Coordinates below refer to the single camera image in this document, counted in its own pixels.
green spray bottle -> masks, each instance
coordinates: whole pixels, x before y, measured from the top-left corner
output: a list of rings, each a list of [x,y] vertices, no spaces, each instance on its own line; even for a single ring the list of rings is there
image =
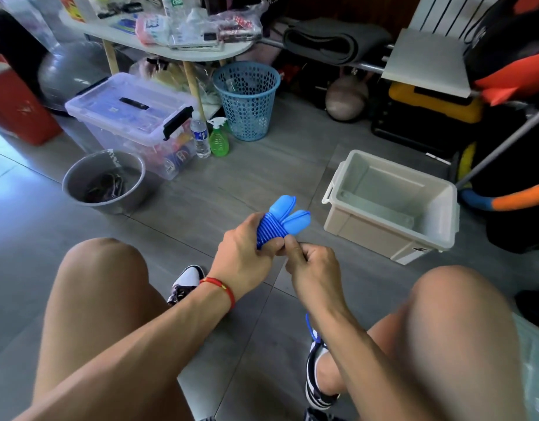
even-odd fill
[[[221,126],[226,120],[225,117],[217,117],[207,121],[213,125],[213,132],[209,136],[209,146],[215,156],[228,154],[228,137],[221,131]]]

gray tile floor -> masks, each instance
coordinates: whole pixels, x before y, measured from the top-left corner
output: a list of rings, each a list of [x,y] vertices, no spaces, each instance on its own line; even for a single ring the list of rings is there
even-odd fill
[[[76,141],[91,141],[76,121],[62,125]],[[91,237],[113,236],[139,248],[151,282],[166,295],[183,267],[209,267],[225,230],[290,194],[298,198],[297,209],[313,212],[301,239],[336,250],[348,303],[364,327],[403,302],[420,275],[438,265],[473,267],[508,297],[539,286],[539,252],[515,255],[492,246],[483,221],[465,210],[451,251],[408,266],[324,232],[329,206],[320,201],[351,149],[447,174],[444,164],[373,136],[365,122],[334,122],[285,95],[275,101],[265,139],[232,141],[222,159],[195,159],[129,218],[109,217],[71,204],[61,192],[64,173],[83,156],[69,136],[39,148],[0,136],[0,421],[29,405],[42,313],[56,269],[70,247]],[[197,419],[301,419],[310,338],[283,262],[276,260],[266,282],[224,318],[180,375]],[[355,419],[348,398],[336,413]]]

forearm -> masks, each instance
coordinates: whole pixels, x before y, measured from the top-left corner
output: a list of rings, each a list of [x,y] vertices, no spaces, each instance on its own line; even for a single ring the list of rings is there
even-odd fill
[[[206,283],[70,375],[17,420],[149,419],[158,396],[230,308]]]
[[[348,311],[313,314],[359,415],[368,421],[432,421],[442,417]]]

wooden table leg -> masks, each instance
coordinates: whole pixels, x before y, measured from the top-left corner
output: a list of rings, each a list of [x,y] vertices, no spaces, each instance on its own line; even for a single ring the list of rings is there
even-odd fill
[[[102,40],[104,43],[105,55],[108,58],[108,65],[110,65],[110,73],[112,75],[119,72],[119,66],[117,65],[116,50],[113,48],[111,42]]]
[[[197,99],[197,104],[199,106],[199,113],[203,121],[207,120],[205,118],[205,113],[203,112],[203,104],[201,103],[201,97],[199,96],[199,88],[197,87],[197,80],[195,79],[195,70],[192,62],[183,62],[183,68],[186,71],[186,78],[188,79],[188,84],[190,86],[191,95]]]

white spray nozzle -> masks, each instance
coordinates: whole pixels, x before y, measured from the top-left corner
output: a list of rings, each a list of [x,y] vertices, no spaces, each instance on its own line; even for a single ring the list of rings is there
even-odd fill
[[[209,124],[212,124],[213,128],[219,128],[226,122],[226,120],[227,119],[225,117],[216,117],[216,118],[211,118],[210,120],[207,120],[207,122]]]

